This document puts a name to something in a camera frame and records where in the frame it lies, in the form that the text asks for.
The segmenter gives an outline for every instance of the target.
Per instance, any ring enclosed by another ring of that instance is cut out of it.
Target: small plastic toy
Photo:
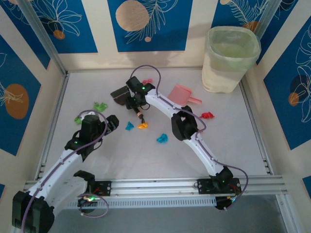
[[[202,103],[202,100],[191,97],[191,94],[192,90],[190,88],[176,84],[167,98],[181,106],[185,106],[188,101],[197,104]]]
[[[146,80],[143,80],[141,83],[143,84],[143,85],[146,85],[147,83],[152,83],[152,79],[146,79]]]
[[[142,124],[139,124],[139,125],[137,125],[137,128],[139,128],[139,129],[147,129],[148,128],[148,123],[147,122],[145,122],[145,123],[142,123]]]
[[[95,103],[94,103],[94,106],[93,106],[93,108],[94,108],[96,111],[98,111],[98,112],[103,112],[107,107],[108,107],[107,104],[105,104],[105,103],[99,104],[99,103],[97,103],[97,102],[95,102]]]
[[[159,137],[156,141],[159,142],[159,143],[165,143],[165,142],[167,142],[167,140],[168,140],[167,135],[165,133],[163,133],[161,135],[161,137]]]
[[[200,116],[200,118],[204,118],[204,119],[211,119],[211,118],[214,118],[214,117],[215,116],[211,112],[202,113],[202,115]]]
[[[82,120],[79,116],[77,116],[75,119],[74,119],[74,122],[76,122],[78,125],[82,124]]]
[[[128,122],[125,129],[130,131],[132,128],[134,128],[134,125],[131,122]]]

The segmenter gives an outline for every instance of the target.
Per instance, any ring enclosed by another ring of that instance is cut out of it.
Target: green toy
[[[93,108],[94,108],[96,111],[98,111],[98,112],[103,112],[107,107],[108,107],[108,105],[105,104],[105,103],[99,104],[99,103],[95,102]]]
[[[78,125],[82,124],[82,120],[79,116],[77,116],[75,119],[74,119],[74,122],[76,122]]]

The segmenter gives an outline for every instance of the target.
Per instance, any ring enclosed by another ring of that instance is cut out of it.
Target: plastic bag liner
[[[258,59],[261,46],[256,35],[242,27],[215,27],[209,30],[206,49],[217,70],[248,70]]]

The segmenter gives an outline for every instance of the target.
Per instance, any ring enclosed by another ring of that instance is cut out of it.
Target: cable
[[[207,128],[206,124],[205,124],[204,121],[203,121],[200,117],[198,117],[196,114],[194,114],[194,113],[192,113],[192,112],[189,112],[189,111],[187,111],[187,110],[181,109],[181,108],[176,108],[174,105],[172,105],[172,104],[171,104],[170,102],[168,102],[166,99],[164,99],[164,98],[162,98],[161,96],[159,96],[159,91],[158,91],[158,89],[159,89],[160,82],[161,82],[161,73],[160,73],[160,71],[159,71],[156,67],[154,67],[154,66],[152,66],[152,65],[141,65],[141,66],[138,66],[137,68],[135,68],[135,69],[133,70],[133,72],[131,73],[130,78],[132,78],[132,76],[133,76],[133,74],[135,73],[136,70],[138,70],[139,68],[142,68],[142,67],[151,67],[151,68],[153,68],[154,70],[156,70],[156,72],[159,74],[159,81],[158,81],[158,83],[157,83],[157,85],[156,85],[156,88],[155,88],[155,92],[156,92],[156,95],[157,95],[158,98],[160,98],[161,100],[163,100],[164,102],[166,102],[166,103],[167,103],[169,106],[171,106],[172,108],[174,108],[174,109],[176,109],[176,110],[178,110],[178,111],[182,111],[182,112],[185,112],[185,113],[187,113],[187,114],[190,114],[191,116],[195,117],[196,119],[198,119],[198,120],[203,124],[203,129],[199,130],[199,131],[195,134],[195,139],[198,139],[198,134],[201,133],[201,132],[203,132],[203,131]],[[213,159],[213,156],[208,152],[208,150],[207,150],[207,149],[203,146],[203,144],[201,143],[201,140],[197,140],[197,142],[198,142],[199,145],[202,147],[202,149],[204,150],[204,152],[206,153],[206,155],[207,155],[210,159]],[[235,200],[238,200],[238,199],[242,196],[242,194],[244,193],[244,191],[245,191],[246,188],[247,188],[247,185],[248,185],[248,175],[247,175],[247,173],[246,173],[244,170],[242,170],[241,168],[238,168],[238,167],[235,167],[235,166],[231,166],[231,165],[223,164],[223,163],[217,161],[216,159],[213,159],[213,161],[215,161],[215,162],[218,163],[219,165],[227,166],[227,167],[230,167],[230,168],[239,170],[239,171],[241,171],[241,172],[244,173],[244,175],[245,175],[245,177],[246,177],[246,183],[245,183],[245,186],[244,186],[243,190],[241,191],[241,193],[240,193],[240,194],[237,196],[237,198],[235,199]]]
[[[101,141],[101,144],[100,144],[97,148],[95,148],[93,151],[95,151],[95,150],[97,150],[99,147],[101,147],[102,144],[103,144],[103,141]]]
[[[142,106],[140,106],[140,108],[141,108],[142,110],[144,110],[144,111],[147,111],[147,110],[150,108],[150,104],[148,104],[148,108],[147,108],[147,109],[142,108]]]
[[[91,193],[83,193],[83,194],[80,194],[78,197],[80,198],[80,197],[84,197],[84,196],[94,196],[94,197],[97,197],[97,198],[103,200],[103,201],[106,203],[106,205],[107,205],[107,209],[106,209],[105,213],[103,213],[102,215],[92,216],[92,215],[88,215],[88,214],[83,213],[83,211],[82,211],[82,205],[80,205],[79,211],[80,211],[80,213],[81,213],[82,216],[90,217],[90,218],[99,218],[99,217],[104,217],[104,216],[108,213],[108,211],[109,211],[109,205],[108,205],[108,202],[107,202],[103,197],[98,196],[98,195],[96,195],[96,194],[91,194]]]
[[[28,212],[30,210],[30,207],[35,199],[35,197],[37,196],[38,192],[40,192],[40,190],[42,189],[42,187],[44,186],[44,184],[49,180],[49,178],[56,172],[56,170],[67,160],[69,159],[72,155],[74,155],[77,151],[85,148],[85,147],[88,147],[90,145],[93,145],[93,144],[96,144],[102,137],[104,137],[106,131],[107,131],[107,127],[108,127],[108,121],[107,119],[105,118],[105,116],[96,111],[96,110],[84,110],[82,112],[80,112],[79,114],[79,117],[81,116],[82,113],[85,113],[85,112],[90,112],[90,111],[93,111],[93,112],[96,112],[98,113],[99,115],[101,115],[103,118],[104,118],[104,121],[105,121],[105,129],[104,129],[104,132],[97,138],[95,139],[94,141],[90,142],[90,143],[87,143],[85,144],[84,146],[81,146],[79,147],[78,149],[72,151],[69,155],[67,155],[64,160],[62,162],[59,162],[56,167],[54,167],[54,169],[47,175],[47,177],[44,179],[44,181],[42,181],[40,187],[34,192],[33,196],[31,197],[27,207],[26,207],[26,210],[25,210],[25,213],[24,213],[24,216],[23,216],[23,220],[22,220],[22,224],[21,224],[21,231],[24,233],[25,232],[25,224],[26,224],[26,219],[27,219],[27,215],[28,215]]]

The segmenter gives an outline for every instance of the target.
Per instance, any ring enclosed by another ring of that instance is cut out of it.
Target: orange circle
[[[252,32],[254,32],[256,27],[257,27],[257,25],[258,25],[258,22],[257,21],[253,21],[253,22],[249,22],[249,23],[243,25],[243,27],[251,30]]]
[[[60,30],[55,30],[55,31],[53,32],[53,35],[54,35],[57,39],[59,39],[59,40],[65,39],[65,34],[64,34],[62,31],[60,31]]]
[[[295,107],[299,102],[298,94],[295,92],[291,93],[290,96],[288,97],[288,102],[290,103],[291,106]]]
[[[146,42],[150,42],[150,41],[151,41],[151,38],[150,38],[150,37],[146,37],[146,38],[145,38],[145,41],[146,41]]]
[[[8,98],[8,100],[5,101],[5,108],[8,114],[17,120],[23,119],[29,107],[27,90],[20,84],[11,84],[4,91],[4,96]]]

